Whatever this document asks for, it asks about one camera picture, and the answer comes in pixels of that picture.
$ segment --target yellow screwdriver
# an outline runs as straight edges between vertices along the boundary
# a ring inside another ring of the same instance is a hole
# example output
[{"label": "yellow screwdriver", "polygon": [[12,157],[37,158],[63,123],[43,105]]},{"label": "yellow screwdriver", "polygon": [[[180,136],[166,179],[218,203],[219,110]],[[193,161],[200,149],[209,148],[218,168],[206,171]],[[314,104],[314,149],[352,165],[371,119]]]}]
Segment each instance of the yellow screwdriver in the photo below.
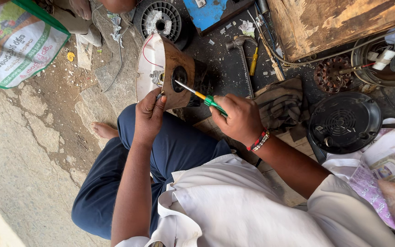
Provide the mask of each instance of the yellow screwdriver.
[{"label": "yellow screwdriver", "polygon": [[255,74],[255,65],[257,64],[257,58],[259,57],[259,43],[260,43],[260,39],[257,42],[257,47],[255,48],[255,53],[252,56],[252,63],[251,63],[251,67],[249,68],[249,75],[250,76],[254,76]]},{"label": "yellow screwdriver", "polygon": [[206,104],[206,105],[208,105],[208,106],[214,106],[214,107],[217,108],[217,110],[220,111],[220,113],[221,113],[222,115],[228,116],[228,115],[227,115],[227,112],[225,112],[225,110],[224,110],[220,105],[218,105],[218,104],[214,101],[213,96],[211,96],[211,95],[205,96],[205,95],[203,95],[203,94],[201,94],[201,93],[199,93],[199,92],[196,92],[195,90],[193,90],[193,89],[187,87],[187,85],[183,84],[183,83],[180,82],[180,81],[175,80],[175,82],[178,83],[179,85],[181,85],[183,88],[185,88],[185,89],[189,90],[190,92],[194,93],[197,97],[203,99],[203,100],[204,100],[204,104]]}]

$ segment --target dirt ground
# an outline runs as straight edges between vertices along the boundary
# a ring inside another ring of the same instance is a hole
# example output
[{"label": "dirt ground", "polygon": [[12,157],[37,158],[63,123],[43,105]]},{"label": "dirt ground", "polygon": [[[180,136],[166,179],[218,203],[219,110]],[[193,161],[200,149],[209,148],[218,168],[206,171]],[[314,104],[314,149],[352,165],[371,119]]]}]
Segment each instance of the dirt ground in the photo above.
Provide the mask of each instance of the dirt ground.
[{"label": "dirt ground", "polygon": [[[68,52],[76,54],[74,61],[70,62],[67,59]],[[110,59],[111,52],[106,45],[101,48],[94,47],[91,70],[79,68],[75,36],[72,35],[53,63],[41,71],[40,77],[34,76],[24,81],[25,85],[31,85],[40,94],[41,100],[49,106],[46,113],[39,118],[46,123],[47,115],[52,113],[53,121],[50,127],[60,132],[64,140],[60,144],[63,150],[50,153],[49,157],[68,172],[75,168],[88,174],[101,151],[98,140],[83,126],[74,105],[82,100],[79,95],[81,91],[97,84],[94,70],[107,64]],[[21,89],[14,88],[14,92],[20,95]]]}]

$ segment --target beaded bracelet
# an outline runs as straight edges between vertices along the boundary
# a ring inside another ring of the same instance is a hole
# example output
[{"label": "beaded bracelet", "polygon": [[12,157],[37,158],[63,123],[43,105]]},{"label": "beaded bracelet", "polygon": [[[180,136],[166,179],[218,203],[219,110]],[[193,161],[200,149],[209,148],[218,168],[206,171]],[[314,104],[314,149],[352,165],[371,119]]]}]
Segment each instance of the beaded bracelet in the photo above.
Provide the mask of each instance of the beaded bracelet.
[{"label": "beaded bracelet", "polygon": [[250,147],[246,147],[248,151],[257,151],[259,148],[263,146],[263,144],[266,142],[266,140],[269,138],[269,131],[267,129],[263,130],[262,134],[260,137],[255,141],[254,144],[252,144]]}]

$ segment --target white shirt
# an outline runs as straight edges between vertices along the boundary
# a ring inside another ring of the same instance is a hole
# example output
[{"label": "white shirt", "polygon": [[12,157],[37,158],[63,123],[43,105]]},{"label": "white shirt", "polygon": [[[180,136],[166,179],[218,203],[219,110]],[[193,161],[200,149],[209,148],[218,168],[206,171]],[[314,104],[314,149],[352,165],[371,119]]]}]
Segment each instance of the white shirt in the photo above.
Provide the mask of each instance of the white shirt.
[{"label": "white shirt", "polygon": [[233,154],[173,177],[158,199],[151,239],[132,237],[116,247],[155,241],[167,247],[395,246],[373,207],[333,175],[311,195],[307,212],[286,206],[253,165]]}]

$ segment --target left hand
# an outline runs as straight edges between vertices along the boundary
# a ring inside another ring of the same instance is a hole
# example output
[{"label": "left hand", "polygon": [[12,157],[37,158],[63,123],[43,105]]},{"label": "left hand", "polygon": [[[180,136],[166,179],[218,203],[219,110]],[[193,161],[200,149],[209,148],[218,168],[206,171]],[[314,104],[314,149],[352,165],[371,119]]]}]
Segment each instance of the left hand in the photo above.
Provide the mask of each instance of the left hand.
[{"label": "left hand", "polygon": [[149,92],[135,107],[135,134],[133,143],[152,146],[156,135],[161,130],[162,113],[164,112],[167,96],[163,95],[156,100],[162,88]]}]

